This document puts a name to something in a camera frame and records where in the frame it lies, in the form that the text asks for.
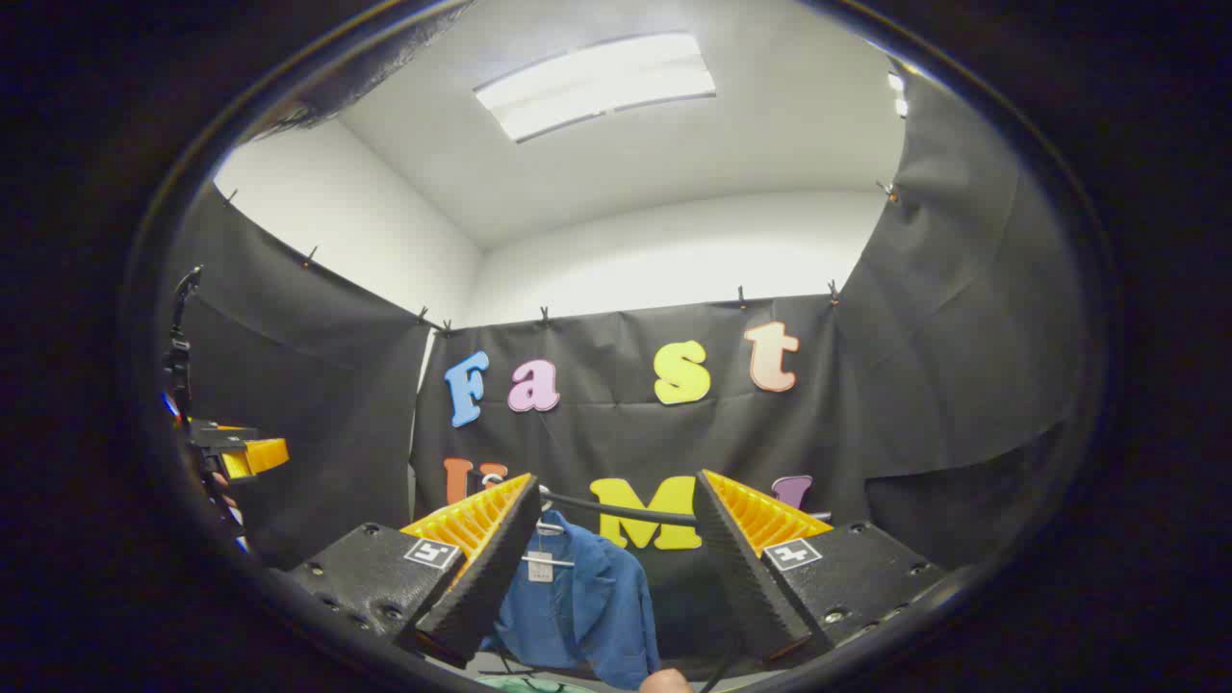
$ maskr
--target white wall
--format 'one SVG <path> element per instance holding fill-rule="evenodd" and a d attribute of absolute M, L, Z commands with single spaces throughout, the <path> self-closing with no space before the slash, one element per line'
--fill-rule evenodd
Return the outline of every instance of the white wall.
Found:
<path fill-rule="evenodd" d="M 214 182 L 313 261 L 429 319 L 466 322 L 480 253 L 339 121 L 238 148 Z"/>
<path fill-rule="evenodd" d="M 802 191 L 642 210 L 506 244 L 484 258 L 468 324 L 824 293 L 841 287 L 886 197 Z"/>

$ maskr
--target orange letter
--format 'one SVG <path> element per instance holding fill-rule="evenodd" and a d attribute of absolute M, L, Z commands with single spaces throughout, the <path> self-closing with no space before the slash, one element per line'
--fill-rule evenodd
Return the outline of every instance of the orange letter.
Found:
<path fill-rule="evenodd" d="M 800 340 L 787 337 L 787 326 L 781 322 L 768 322 L 744 333 L 753 343 L 753 360 L 749 363 L 749 376 L 761 390 L 785 392 L 796 385 L 796 374 L 782 372 L 782 351 L 796 351 Z"/>
<path fill-rule="evenodd" d="M 466 472 L 474 469 L 471 460 L 445 457 L 445 502 L 457 503 L 466 498 Z"/>

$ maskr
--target clothing tag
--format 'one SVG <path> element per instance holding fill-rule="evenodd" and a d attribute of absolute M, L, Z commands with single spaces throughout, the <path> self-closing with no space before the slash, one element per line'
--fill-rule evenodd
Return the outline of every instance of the clothing tag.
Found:
<path fill-rule="evenodd" d="M 548 551 L 526 551 L 526 556 L 531 559 L 552 560 L 552 554 Z M 526 571 L 531 582 L 552 582 L 552 564 L 536 564 L 535 561 L 526 561 Z"/>

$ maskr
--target ceiling light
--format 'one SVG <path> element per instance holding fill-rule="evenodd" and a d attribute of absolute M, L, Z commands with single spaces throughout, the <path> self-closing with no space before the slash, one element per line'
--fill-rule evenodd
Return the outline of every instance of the ceiling light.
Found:
<path fill-rule="evenodd" d="M 511 139 L 658 101 L 713 96 L 715 80 L 687 33 L 610 41 L 551 58 L 476 88 Z"/>

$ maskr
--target green fabric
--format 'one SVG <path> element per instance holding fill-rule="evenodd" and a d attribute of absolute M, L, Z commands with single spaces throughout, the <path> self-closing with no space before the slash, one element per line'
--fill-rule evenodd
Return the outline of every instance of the green fabric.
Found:
<path fill-rule="evenodd" d="M 530 676 L 488 676 L 476 679 L 506 693 L 595 693 L 589 688 Z"/>

